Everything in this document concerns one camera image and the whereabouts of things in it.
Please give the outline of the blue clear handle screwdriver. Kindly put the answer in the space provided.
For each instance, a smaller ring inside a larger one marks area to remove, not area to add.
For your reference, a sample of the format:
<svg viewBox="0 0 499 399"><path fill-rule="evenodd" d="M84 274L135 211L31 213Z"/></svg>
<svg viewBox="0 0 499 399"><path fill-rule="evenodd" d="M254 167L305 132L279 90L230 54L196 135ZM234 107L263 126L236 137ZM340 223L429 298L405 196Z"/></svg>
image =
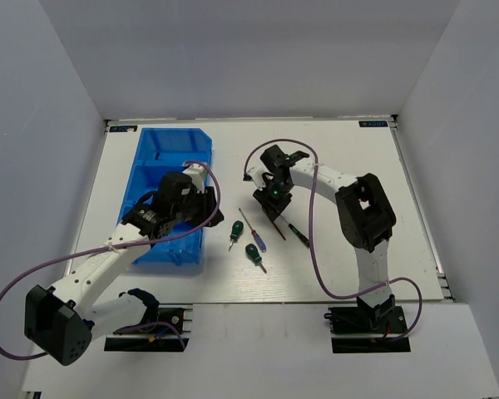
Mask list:
<svg viewBox="0 0 499 399"><path fill-rule="evenodd" d="M253 228L253 226L251 225L251 223L247 219L247 217L246 217L245 213L243 212L243 210L239 209L239 212L240 212L242 218L244 219L244 222L248 225L248 227L250 229L250 233L252 234L252 236L254 238L254 241L257 244L258 248L263 253L265 253L267 251L267 247L266 247L265 242L263 241L263 239L261 238L261 236L259 235L259 233Z"/></svg>

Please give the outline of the stubby green screwdriver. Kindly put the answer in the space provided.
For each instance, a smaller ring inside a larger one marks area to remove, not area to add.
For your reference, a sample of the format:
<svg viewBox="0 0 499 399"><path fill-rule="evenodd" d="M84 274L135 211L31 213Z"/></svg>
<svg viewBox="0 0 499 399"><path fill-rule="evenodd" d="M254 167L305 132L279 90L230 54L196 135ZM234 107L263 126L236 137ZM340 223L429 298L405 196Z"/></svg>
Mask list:
<svg viewBox="0 0 499 399"><path fill-rule="evenodd" d="M262 263L262 257L259 250L254 244L247 244L245 246L245 253L255 266L259 267L264 273L267 273L267 270Z"/></svg>
<svg viewBox="0 0 499 399"><path fill-rule="evenodd" d="M241 220L236 220L231 227L230 231L230 245L228 250L231 251L232 246L236 243L244 230L244 223Z"/></svg>

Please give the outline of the black green precision screwdriver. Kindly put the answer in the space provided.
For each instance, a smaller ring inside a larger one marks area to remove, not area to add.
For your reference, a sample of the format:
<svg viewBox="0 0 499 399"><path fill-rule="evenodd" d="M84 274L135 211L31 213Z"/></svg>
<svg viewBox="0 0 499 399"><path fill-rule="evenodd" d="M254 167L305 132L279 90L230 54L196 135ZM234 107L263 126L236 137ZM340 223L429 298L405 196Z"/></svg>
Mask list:
<svg viewBox="0 0 499 399"><path fill-rule="evenodd" d="M305 248L309 248L310 241L309 238L303 234L297 227L295 227L292 223L290 223L284 216L281 216L281 219L288 225L290 231L296 236L300 243L303 244Z"/></svg>

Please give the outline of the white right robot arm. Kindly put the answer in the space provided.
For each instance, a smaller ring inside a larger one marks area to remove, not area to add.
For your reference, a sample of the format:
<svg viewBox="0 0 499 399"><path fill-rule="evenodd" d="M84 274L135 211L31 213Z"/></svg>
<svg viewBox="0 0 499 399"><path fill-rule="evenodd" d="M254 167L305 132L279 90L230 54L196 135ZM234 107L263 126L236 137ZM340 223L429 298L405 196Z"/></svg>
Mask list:
<svg viewBox="0 0 499 399"><path fill-rule="evenodd" d="M255 184L254 198L274 222L290 204L294 187L310 190L309 232L314 231L314 197L335 204L340 230L355 251L356 299L360 324L371 332L388 323L395 308L389 287L388 246L396 215L376 175L346 175L322 165L315 151L283 152L276 140L260 156L263 167L244 167L244 180Z"/></svg>

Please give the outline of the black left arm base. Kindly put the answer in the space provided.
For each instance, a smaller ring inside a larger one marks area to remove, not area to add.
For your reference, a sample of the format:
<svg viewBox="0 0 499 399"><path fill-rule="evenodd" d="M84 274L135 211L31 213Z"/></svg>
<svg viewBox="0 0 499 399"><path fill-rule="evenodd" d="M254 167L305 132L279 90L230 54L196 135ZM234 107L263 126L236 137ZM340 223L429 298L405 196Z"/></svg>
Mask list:
<svg viewBox="0 0 499 399"><path fill-rule="evenodd" d="M183 352L190 341L192 320L191 305L159 307L156 318L146 327L108 335L104 351Z"/></svg>

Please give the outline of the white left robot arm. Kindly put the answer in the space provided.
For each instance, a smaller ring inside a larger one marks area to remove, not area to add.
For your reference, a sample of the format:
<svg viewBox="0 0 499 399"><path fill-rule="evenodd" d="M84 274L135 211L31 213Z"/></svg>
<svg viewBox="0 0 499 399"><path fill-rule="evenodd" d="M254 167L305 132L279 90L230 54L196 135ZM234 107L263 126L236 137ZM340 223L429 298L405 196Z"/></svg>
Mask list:
<svg viewBox="0 0 499 399"><path fill-rule="evenodd" d="M91 341L121 328L149 332L159 322L156 298L138 288L104 303L97 299L134 261L174 227L213 227L222 221L208 171L191 165L166 173L157 190L142 195L96 254L50 287L32 288L25 302L24 334L63 366Z"/></svg>

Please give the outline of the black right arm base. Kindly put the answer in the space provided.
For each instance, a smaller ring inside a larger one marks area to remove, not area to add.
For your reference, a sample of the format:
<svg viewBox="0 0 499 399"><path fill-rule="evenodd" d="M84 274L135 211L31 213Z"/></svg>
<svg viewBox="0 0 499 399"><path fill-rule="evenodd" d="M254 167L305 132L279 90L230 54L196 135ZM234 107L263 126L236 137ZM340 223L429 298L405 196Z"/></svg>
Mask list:
<svg viewBox="0 0 499 399"><path fill-rule="evenodd" d="M408 329L401 307L375 324L357 307L328 308L324 320L330 327L333 354L411 352L408 337L397 340Z"/></svg>

